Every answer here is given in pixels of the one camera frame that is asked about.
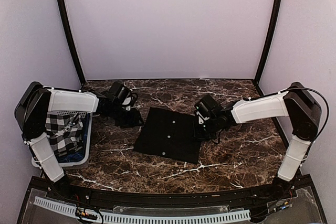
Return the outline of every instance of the plaid shirt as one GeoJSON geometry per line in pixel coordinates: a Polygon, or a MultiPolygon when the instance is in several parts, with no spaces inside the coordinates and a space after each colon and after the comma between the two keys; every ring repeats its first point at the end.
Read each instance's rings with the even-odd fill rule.
{"type": "Polygon", "coordinates": [[[48,114],[47,135],[56,156],[75,153],[83,148],[81,137],[83,123],[79,113],[75,115],[48,114]]]}

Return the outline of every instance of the white wall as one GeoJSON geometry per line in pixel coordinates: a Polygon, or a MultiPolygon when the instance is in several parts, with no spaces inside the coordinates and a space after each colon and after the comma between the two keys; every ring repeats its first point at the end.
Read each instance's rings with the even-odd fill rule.
{"type": "Polygon", "coordinates": [[[87,79],[254,78],[273,0],[66,0],[87,79]]]}
{"type": "Polygon", "coordinates": [[[16,223],[31,175],[14,109],[32,81],[79,88],[56,0],[0,0],[0,223],[16,223]]]}
{"type": "MultiPolygon", "coordinates": [[[[336,223],[336,0],[282,0],[260,85],[268,93],[293,81],[320,91],[329,101],[330,121],[302,171],[311,174],[329,223],[336,223]]],[[[280,123],[290,135],[289,121],[280,123]]]]}

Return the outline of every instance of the wire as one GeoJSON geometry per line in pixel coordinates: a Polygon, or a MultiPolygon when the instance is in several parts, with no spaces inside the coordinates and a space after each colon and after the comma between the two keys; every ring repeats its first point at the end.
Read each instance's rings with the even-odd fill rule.
{"type": "Polygon", "coordinates": [[[290,90],[307,90],[307,91],[310,91],[310,92],[313,92],[313,93],[319,95],[323,99],[323,101],[325,103],[325,106],[327,107],[327,116],[325,117],[325,121],[324,121],[324,124],[323,124],[322,128],[320,129],[319,133],[314,138],[314,140],[316,140],[320,136],[320,134],[322,133],[322,131],[324,130],[324,128],[325,128],[325,126],[327,124],[327,121],[329,119],[329,112],[330,112],[330,110],[329,110],[329,104],[328,104],[326,98],[320,92],[316,91],[315,89],[310,89],[310,88],[305,88],[305,87],[302,87],[302,88],[291,88],[290,87],[290,88],[287,88],[287,89],[282,90],[280,92],[284,93],[284,92],[290,91],[290,90]]]}
{"type": "Polygon", "coordinates": [[[86,207],[89,208],[89,209],[92,209],[93,211],[95,211],[97,214],[100,215],[100,218],[101,218],[101,224],[104,224],[103,214],[102,214],[96,207],[94,207],[94,206],[92,206],[92,205],[90,205],[90,204],[87,204],[87,203],[84,203],[84,202],[79,201],[79,197],[78,197],[78,196],[77,196],[77,197],[78,197],[78,201],[75,201],[75,200],[73,200],[73,199],[69,199],[69,198],[67,198],[67,197],[64,197],[64,196],[61,195],[61,194],[57,191],[57,189],[54,187],[54,185],[53,185],[52,181],[49,179],[48,175],[47,175],[44,171],[43,171],[43,173],[44,173],[45,177],[47,178],[47,180],[50,182],[49,184],[50,184],[51,188],[54,190],[53,192],[54,192],[55,194],[57,194],[60,198],[62,198],[63,200],[65,200],[65,201],[67,201],[67,202],[72,202],[72,203],[76,204],[77,207],[78,207],[79,205],[83,205],[83,206],[86,206],[86,207]]]}
{"type": "Polygon", "coordinates": [[[115,127],[116,125],[115,124],[106,124],[106,122],[109,120],[109,117],[106,116],[106,119],[105,121],[102,122],[103,125],[107,126],[107,127],[115,127]]]}

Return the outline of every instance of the brown marble surface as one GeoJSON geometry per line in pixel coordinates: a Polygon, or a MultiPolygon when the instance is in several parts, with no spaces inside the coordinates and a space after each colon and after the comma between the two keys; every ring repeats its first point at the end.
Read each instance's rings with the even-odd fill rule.
{"type": "MultiPolygon", "coordinates": [[[[193,114],[194,104],[211,94],[222,104],[258,96],[249,80],[127,80],[139,94],[144,120],[150,107],[193,114]]],[[[100,92],[113,81],[90,81],[100,92]]],[[[120,129],[112,120],[93,118],[88,168],[69,170],[75,185],[130,193],[204,193],[271,183],[285,147],[271,119],[232,127],[221,143],[202,143],[199,164],[134,152],[140,128],[120,129]]]]}

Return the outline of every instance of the black cable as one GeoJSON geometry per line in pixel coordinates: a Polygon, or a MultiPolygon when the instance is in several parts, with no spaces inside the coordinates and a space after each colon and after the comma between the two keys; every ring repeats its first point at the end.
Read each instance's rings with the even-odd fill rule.
{"type": "Polygon", "coordinates": [[[322,133],[322,131],[324,130],[324,128],[325,128],[325,126],[326,126],[326,124],[327,124],[327,121],[328,121],[328,119],[329,119],[329,112],[330,112],[330,110],[329,110],[329,104],[328,104],[326,98],[325,98],[320,92],[316,91],[315,89],[310,89],[310,88],[305,88],[305,87],[302,87],[302,88],[296,88],[296,87],[291,88],[291,87],[290,87],[290,88],[287,88],[287,89],[285,89],[285,90],[282,90],[280,93],[284,93],[284,92],[286,92],[286,91],[290,91],[290,90],[307,90],[307,91],[311,91],[311,92],[313,92],[313,93],[319,95],[319,96],[323,99],[323,101],[324,101],[324,103],[325,103],[325,106],[327,107],[327,116],[325,117],[325,121],[324,121],[324,124],[323,124],[321,130],[319,131],[319,133],[318,133],[318,134],[316,135],[316,137],[314,138],[314,140],[316,140],[316,139],[320,136],[320,134],[322,133]]]}
{"type": "Polygon", "coordinates": [[[76,201],[76,200],[73,200],[73,199],[69,199],[67,197],[64,197],[63,195],[61,195],[58,190],[54,187],[53,185],[53,182],[49,179],[48,175],[44,172],[43,170],[43,173],[44,173],[44,176],[46,177],[46,179],[49,181],[49,184],[51,186],[51,188],[54,190],[53,192],[55,194],[57,194],[60,198],[62,198],[63,200],[65,200],[66,202],[72,202],[74,203],[77,207],[79,205],[83,205],[83,206],[86,206],[87,208],[89,209],[92,209],[93,211],[95,211],[97,214],[100,215],[100,218],[101,218],[101,224],[104,224],[104,218],[103,218],[103,214],[94,206],[90,205],[90,204],[87,204],[87,203],[84,203],[84,202],[81,202],[81,201],[76,201]]]}

